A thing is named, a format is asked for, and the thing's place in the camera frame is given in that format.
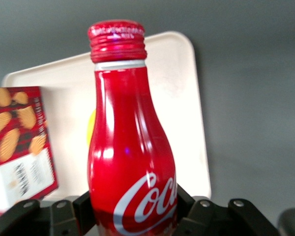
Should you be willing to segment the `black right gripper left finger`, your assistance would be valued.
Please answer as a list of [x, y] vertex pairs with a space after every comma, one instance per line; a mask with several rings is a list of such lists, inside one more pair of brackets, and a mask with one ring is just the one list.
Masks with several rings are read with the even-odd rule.
[[24, 200], [5, 214], [5, 236], [85, 236], [94, 226], [89, 192], [42, 206], [38, 200]]

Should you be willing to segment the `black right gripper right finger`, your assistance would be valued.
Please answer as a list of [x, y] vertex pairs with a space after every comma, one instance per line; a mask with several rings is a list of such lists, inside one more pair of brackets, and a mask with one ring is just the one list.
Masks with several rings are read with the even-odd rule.
[[231, 199], [227, 207], [195, 200], [177, 186], [176, 236], [278, 236], [279, 231], [248, 200]]

